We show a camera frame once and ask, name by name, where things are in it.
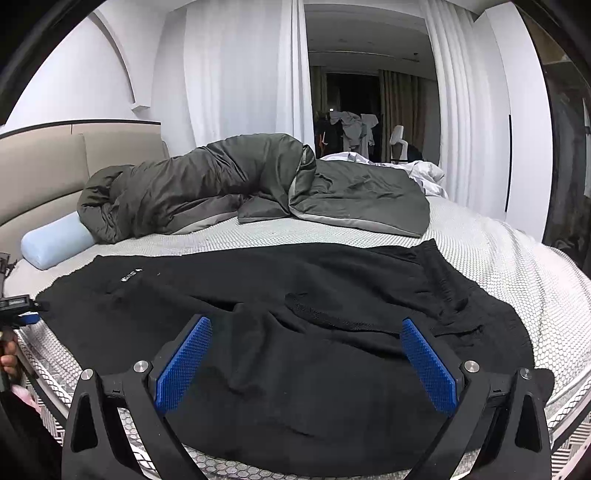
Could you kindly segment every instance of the bed headboard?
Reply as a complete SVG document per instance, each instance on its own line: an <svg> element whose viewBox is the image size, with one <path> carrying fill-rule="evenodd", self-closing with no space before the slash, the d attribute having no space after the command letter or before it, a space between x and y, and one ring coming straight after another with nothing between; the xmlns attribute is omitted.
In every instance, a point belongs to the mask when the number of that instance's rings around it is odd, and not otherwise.
<svg viewBox="0 0 591 480"><path fill-rule="evenodd" d="M74 212L98 170L167 157L156 122L62 122L0 135L0 251L21 258L22 236Z"/></svg>

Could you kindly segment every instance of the sheer white curtain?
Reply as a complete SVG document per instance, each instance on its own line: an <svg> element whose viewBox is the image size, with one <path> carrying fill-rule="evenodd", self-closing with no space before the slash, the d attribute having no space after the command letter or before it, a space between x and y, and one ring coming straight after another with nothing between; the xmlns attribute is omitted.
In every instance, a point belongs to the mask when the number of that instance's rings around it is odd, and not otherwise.
<svg viewBox="0 0 591 480"><path fill-rule="evenodd" d="M479 210L489 98L476 51L474 18L446 0L421 0L433 48L441 109L440 167L451 200Z"/></svg>
<svg viewBox="0 0 591 480"><path fill-rule="evenodd" d="M261 132L314 145L303 0L189 4L184 77L197 145Z"/></svg>

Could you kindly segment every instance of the silver screw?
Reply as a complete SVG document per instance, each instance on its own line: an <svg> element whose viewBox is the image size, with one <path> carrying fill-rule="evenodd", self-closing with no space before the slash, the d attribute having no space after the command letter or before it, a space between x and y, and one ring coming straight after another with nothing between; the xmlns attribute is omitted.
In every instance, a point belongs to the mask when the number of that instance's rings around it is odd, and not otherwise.
<svg viewBox="0 0 591 480"><path fill-rule="evenodd" d="M468 360L467 362L464 362L464 368L471 374L475 374L480 370L480 365L478 365L474 360Z"/></svg>
<svg viewBox="0 0 591 480"><path fill-rule="evenodd" d="M87 368L86 370L84 370L82 372L82 374L80 375L80 378L82 380L90 380L92 378L92 375L94 375L94 372L92 371L92 369Z"/></svg>
<svg viewBox="0 0 591 480"><path fill-rule="evenodd" d="M519 370L519 374L526 380L531 380L532 378L534 378L529 368L522 368L521 370Z"/></svg>
<svg viewBox="0 0 591 480"><path fill-rule="evenodd" d="M143 373L148 369L148 362L146 360L140 360L139 362L136 362L136 364L134 365L134 371L136 371L137 373Z"/></svg>

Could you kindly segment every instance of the person's hand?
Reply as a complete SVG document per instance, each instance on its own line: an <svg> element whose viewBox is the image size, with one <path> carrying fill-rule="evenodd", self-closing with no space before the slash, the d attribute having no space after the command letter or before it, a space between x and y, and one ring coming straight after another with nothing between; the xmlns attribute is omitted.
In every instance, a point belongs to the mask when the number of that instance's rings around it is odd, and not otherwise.
<svg viewBox="0 0 591 480"><path fill-rule="evenodd" d="M18 378L18 362L17 362L17 344L14 340L13 332L3 332L3 339L0 343L0 364L8 376L14 380Z"/></svg>

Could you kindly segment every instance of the pillow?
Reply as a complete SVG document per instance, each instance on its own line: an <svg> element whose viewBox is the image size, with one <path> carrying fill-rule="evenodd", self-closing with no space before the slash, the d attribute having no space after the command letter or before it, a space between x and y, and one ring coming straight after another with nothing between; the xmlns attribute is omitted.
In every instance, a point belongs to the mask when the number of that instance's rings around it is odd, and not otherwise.
<svg viewBox="0 0 591 480"><path fill-rule="evenodd" d="M82 225L78 212L27 232L21 240L22 256L39 270L46 270L96 243Z"/></svg>

